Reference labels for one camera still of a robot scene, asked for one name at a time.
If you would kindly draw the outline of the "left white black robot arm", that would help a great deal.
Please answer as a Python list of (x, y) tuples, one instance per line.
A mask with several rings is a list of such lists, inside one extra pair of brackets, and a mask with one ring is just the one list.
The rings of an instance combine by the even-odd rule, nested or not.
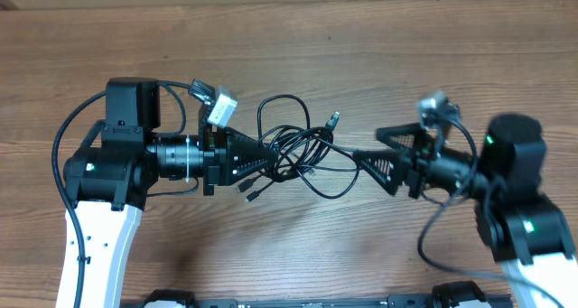
[(66, 207), (67, 245), (57, 296), (59, 307), (118, 307), (126, 263), (150, 188), (161, 178), (194, 182), (213, 194), (275, 164), (276, 153), (228, 127), (237, 102), (228, 89), (196, 79), (184, 85), (199, 100), (198, 132), (160, 133), (160, 90), (178, 84), (150, 78), (111, 79), (104, 91), (106, 117), (78, 150), (51, 164)]

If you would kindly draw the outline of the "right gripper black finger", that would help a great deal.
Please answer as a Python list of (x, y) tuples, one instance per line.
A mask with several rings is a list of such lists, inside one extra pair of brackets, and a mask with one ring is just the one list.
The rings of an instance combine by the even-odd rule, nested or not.
[(427, 146), (427, 133), (419, 123), (380, 127), (376, 139), (396, 150), (420, 150)]
[(397, 151), (355, 151), (352, 157), (389, 195), (395, 195), (405, 180), (408, 165)]

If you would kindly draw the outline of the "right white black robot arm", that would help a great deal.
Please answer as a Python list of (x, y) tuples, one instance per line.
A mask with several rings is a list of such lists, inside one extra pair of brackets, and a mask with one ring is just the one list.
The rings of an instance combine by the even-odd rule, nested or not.
[[(577, 251), (562, 211), (540, 191), (546, 143), (540, 123), (529, 116), (493, 117), (478, 149), (456, 115), (425, 114), (422, 123), (377, 130), (382, 151), (356, 151), (356, 165), (387, 193), (401, 185), (409, 197), (427, 187), (449, 198), (426, 222), (417, 251), (429, 266), (509, 283), (522, 307), (575, 307)], [(447, 266), (425, 254), (434, 223), (460, 200), (474, 200), (477, 230), (500, 274)]]

